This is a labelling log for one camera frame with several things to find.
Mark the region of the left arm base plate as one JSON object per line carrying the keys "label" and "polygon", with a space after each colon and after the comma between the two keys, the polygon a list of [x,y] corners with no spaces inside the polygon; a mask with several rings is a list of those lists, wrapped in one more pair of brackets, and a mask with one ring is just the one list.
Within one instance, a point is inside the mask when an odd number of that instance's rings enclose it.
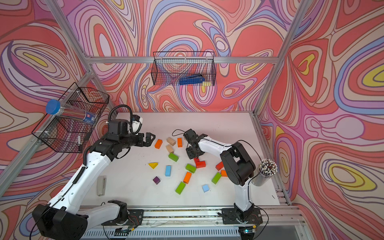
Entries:
{"label": "left arm base plate", "polygon": [[110,220],[102,224],[102,226],[114,227],[137,227],[143,222],[144,210],[142,209],[128,209],[126,214],[119,214],[115,220]]}

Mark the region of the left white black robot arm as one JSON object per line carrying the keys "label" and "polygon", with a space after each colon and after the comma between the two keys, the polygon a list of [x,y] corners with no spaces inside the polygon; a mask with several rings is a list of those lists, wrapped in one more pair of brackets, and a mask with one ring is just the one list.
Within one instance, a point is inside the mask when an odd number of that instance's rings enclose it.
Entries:
{"label": "left white black robot arm", "polygon": [[47,204],[37,205],[32,216],[36,228],[44,237],[54,240],[79,240],[86,231],[106,222],[124,225],[130,219],[127,204],[111,200],[104,205],[80,212],[81,204],[103,170],[122,150],[131,147],[150,147],[155,139],[152,133],[140,132],[143,119],[115,119],[108,122],[108,132],[88,147],[83,164]]}

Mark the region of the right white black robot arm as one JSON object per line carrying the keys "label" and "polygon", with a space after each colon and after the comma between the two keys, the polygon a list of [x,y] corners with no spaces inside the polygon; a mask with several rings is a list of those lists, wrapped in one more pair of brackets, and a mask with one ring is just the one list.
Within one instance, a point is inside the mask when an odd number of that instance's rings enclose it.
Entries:
{"label": "right white black robot arm", "polygon": [[225,144],[211,139],[206,134],[198,135],[192,129],[184,132],[188,142],[186,148],[189,159],[209,153],[221,159],[230,181],[235,185],[235,203],[233,208],[222,209],[218,215],[225,225],[246,224],[251,220],[255,205],[251,201],[249,183],[254,177],[256,165],[244,146],[235,142]]}

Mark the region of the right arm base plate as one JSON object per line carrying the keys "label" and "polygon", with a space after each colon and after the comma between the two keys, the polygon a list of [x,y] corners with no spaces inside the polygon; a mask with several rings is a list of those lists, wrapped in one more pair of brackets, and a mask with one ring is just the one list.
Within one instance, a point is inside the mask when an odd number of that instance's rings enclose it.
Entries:
{"label": "right arm base plate", "polygon": [[263,223],[262,214],[259,208],[249,208],[247,211],[243,212],[237,208],[224,208],[221,209],[221,217],[223,219],[223,224],[225,225],[260,225]]}

